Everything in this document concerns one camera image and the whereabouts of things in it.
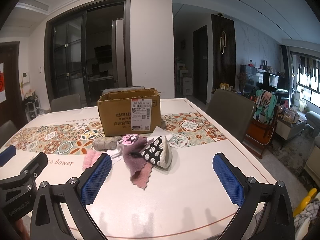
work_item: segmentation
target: floor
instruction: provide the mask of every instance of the floor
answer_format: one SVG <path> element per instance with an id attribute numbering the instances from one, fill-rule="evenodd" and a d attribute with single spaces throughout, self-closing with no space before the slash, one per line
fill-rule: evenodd
<path id="1" fill-rule="evenodd" d="M 175 98 L 187 98 L 190 102 L 194 103 L 203 111 L 207 106 L 195 98 L 194 96 L 184 96 L 180 93 L 175 93 Z M 263 153 L 263 158 L 257 160 L 267 169 L 267 171 L 274 177 L 275 180 L 282 180 L 287 188 L 291 206 L 295 208 L 300 201 L 307 195 L 307 190 L 300 183 L 300 181 L 270 152 L 266 149 Z"/>

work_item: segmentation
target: floral tile pattern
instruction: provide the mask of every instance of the floral tile pattern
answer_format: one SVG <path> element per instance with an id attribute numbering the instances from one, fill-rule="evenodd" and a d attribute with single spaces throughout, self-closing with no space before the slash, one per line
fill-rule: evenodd
<path id="1" fill-rule="evenodd" d="M 161 116 L 162 128 L 173 133 L 172 148 L 190 147 L 226 139 L 199 113 Z M 6 144 L 19 150 L 60 155 L 83 155 L 92 149 L 92 142 L 104 137 L 101 122 L 82 122 L 23 128 Z"/>

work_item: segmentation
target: gray rolled cloth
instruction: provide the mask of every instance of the gray rolled cloth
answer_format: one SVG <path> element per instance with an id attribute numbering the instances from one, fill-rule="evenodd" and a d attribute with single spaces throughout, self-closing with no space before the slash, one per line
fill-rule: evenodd
<path id="1" fill-rule="evenodd" d="M 92 146 L 96 151 L 114 150 L 121 138 L 122 136 L 98 137 L 92 142 Z"/>

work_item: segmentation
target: table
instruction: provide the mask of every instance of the table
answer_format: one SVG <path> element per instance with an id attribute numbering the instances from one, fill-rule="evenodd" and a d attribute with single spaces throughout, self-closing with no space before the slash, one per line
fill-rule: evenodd
<path id="1" fill-rule="evenodd" d="M 277 126 L 276 126 L 276 134 L 278 134 L 283 140 L 280 150 L 284 146 L 284 144 L 298 135 L 302 133 L 306 126 L 307 120 L 300 121 L 298 120 L 297 123 L 288 123 L 284 121 L 282 118 L 278 118 Z"/>
<path id="2" fill-rule="evenodd" d="M 212 168 L 212 158 L 223 152 L 246 176 L 261 183 L 275 179 L 258 160 L 215 120 L 185 98 L 162 99 L 161 114 L 200 113 L 227 138 L 212 143 L 173 149 L 168 171 L 153 168 L 143 191 L 134 186 L 124 161 L 115 163 L 94 203 L 87 206 L 92 218 L 108 239 L 207 239 L 219 235 L 238 209 Z M 25 127 L 98 121 L 96 107 L 40 115 Z M 36 155 L 17 150 L 0 169 L 0 179 L 15 176 Z M 65 183 L 82 173 L 84 155 L 48 154 L 49 163 L 36 179 L 51 185 Z M 261 211 L 260 203 L 256 213 Z M 66 220 L 76 239 L 82 239 L 65 204 Z"/>

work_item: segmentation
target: yellow object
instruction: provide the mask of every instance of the yellow object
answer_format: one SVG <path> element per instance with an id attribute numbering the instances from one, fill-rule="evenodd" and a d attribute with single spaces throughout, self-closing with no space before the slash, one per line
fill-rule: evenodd
<path id="1" fill-rule="evenodd" d="M 318 190 L 316 188 L 312 188 L 309 191 L 308 195 L 302 199 L 300 204 L 293 211 L 293 217 L 295 217 L 296 215 L 300 214 L 306 208 L 306 206 L 309 204 L 310 200 L 313 199 L 316 196 L 317 191 Z"/>

